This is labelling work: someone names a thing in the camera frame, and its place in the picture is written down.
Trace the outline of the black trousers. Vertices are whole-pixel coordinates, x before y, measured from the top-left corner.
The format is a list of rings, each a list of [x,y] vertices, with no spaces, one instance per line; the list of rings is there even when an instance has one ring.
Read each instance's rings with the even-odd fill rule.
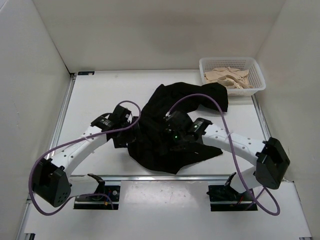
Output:
[[[165,117],[175,111],[189,116],[199,106],[225,113],[228,104],[227,89],[219,83],[159,85],[141,111],[139,138],[128,144],[129,155],[148,170],[169,174],[222,155],[220,148],[202,146],[200,140],[168,145],[164,137]]]

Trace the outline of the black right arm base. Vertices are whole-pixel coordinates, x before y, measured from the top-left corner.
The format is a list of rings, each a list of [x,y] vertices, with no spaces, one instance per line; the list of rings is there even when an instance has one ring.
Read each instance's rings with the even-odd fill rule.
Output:
[[[250,193],[227,193],[224,185],[209,185],[206,193],[209,196],[211,212],[257,211]]]

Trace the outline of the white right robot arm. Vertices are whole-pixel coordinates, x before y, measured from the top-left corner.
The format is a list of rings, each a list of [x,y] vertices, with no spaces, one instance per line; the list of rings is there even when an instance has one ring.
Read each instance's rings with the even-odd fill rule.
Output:
[[[290,165],[282,144],[276,138],[267,141],[230,133],[204,118],[197,118],[186,126],[170,124],[176,132],[174,140],[200,141],[203,147],[216,147],[245,159],[252,167],[232,173],[222,191],[230,200],[238,199],[247,190],[264,187],[277,190]]]

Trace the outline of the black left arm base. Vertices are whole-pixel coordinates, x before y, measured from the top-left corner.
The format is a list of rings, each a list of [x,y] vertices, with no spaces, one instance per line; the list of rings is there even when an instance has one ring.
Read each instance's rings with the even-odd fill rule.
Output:
[[[73,208],[75,210],[106,210],[116,211],[120,205],[121,182],[106,182],[103,195],[79,196],[75,198]]]

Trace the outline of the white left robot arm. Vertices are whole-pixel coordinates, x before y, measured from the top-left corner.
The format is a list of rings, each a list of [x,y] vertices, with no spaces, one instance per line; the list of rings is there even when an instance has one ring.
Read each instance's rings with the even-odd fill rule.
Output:
[[[80,138],[58,146],[61,151],[52,157],[42,156],[36,161],[29,176],[29,194],[38,195],[54,208],[64,206],[72,197],[90,196],[93,200],[106,197],[101,177],[72,173],[109,140],[121,146],[129,143],[139,120],[139,115],[131,117],[131,111],[119,104],[112,113],[98,116]]]

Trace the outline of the beige trousers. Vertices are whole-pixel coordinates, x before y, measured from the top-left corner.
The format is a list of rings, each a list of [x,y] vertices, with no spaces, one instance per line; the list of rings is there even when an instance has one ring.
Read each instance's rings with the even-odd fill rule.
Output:
[[[232,67],[217,67],[204,73],[207,84],[218,83],[226,89],[253,89],[249,83],[249,70]]]

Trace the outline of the small black label plate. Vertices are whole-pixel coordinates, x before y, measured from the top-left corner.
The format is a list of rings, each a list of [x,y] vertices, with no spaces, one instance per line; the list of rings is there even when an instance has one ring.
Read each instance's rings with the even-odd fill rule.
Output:
[[[95,71],[79,71],[77,73],[78,76],[93,76]]]

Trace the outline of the silver front aluminium rail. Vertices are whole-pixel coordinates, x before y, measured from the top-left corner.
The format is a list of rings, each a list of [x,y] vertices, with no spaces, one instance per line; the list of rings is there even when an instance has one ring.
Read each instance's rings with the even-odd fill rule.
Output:
[[[99,175],[104,181],[225,181],[229,175]]]

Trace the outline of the silver aluminium rail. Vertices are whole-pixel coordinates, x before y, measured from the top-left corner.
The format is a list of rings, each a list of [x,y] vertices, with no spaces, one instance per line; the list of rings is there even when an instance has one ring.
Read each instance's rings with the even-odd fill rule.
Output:
[[[229,175],[99,175],[104,181],[225,181]]]
[[[61,134],[61,130],[62,130],[62,127],[63,127],[64,119],[65,119],[65,116],[66,116],[66,113],[67,113],[67,109],[68,109],[68,106],[69,106],[69,102],[70,102],[70,98],[71,98],[71,95],[72,95],[72,91],[73,91],[73,88],[74,88],[74,84],[75,84],[76,78],[77,78],[77,74],[76,73],[71,73],[70,74],[70,81],[69,81],[69,84],[68,84],[68,87],[67,87],[63,102],[62,102],[62,106],[61,106],[61,109],[60,109],[60,112],[59,112],[59,116],[58,116],[58,119],[57,119],[57,122],[56,122],[56,125],[55,125],[55,129],[54,129],[54,132],[53,132],[53,135],[52,135],[52,139],[51,139],[51,142],[50,142],[50,146],[49,146],[50,149],[53,148],[53,147],[56,147],[58,145],[59,137],[60,137],[60,134]]]
[[[254,94],[251,98],[264,137],[262,150],[256,154],[256,179],[266,188],[277,189],[284,179],[290,160],[280,141],[271,136],[258,97]]]

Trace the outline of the silver left aluminium rail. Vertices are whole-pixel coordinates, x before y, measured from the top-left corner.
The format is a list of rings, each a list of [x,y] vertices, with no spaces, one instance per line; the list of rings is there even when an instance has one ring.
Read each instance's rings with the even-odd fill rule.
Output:
[[[65,116],[66,116],[66,113],[67,113],[67,109],[68,109],[68,106],[69,106],[69,102],[70,102],[70,98],[71,98],[71,95],[72,95],[72,91],[73,91],[73,88],[74,88],[74,84],[75,84],[76,78],[77,78],[77,74],[76,73],[71,73],[70,74],[70,81],[69,81],[69,84],[68,84],[68,87],[67,87],[63,102],[62,102],[62,106],[61,106],[61,109],[60,109],[60,112],[59,112],[59,116],[58,116],[58,119],[57,119],[57,122],[56,122],[56,125],[55,125],[55,129],[54,129],[54,132],[53,132],[53,135],[52,135],[52,139],[51,139],[51,142],[50,142],[50,146],[49,146],[50,149],[53,148],[53,147],[56,147],[58,145],[59,137],[60,137],[60,134],[61,134],[61,130],[62,130],[62,127],[63,127],[64,119],[65,119]]]

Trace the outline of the silver right aluminium rail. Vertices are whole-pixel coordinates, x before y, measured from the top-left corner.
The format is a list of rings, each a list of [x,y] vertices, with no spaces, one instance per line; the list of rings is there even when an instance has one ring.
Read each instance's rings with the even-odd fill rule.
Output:
[[[271,136],[258,97],[254,94],[251,98],[264,137],[262,150],[256,154],[256,179],[266,188],[277,189],[284,179],[290,160],[280,141]]]

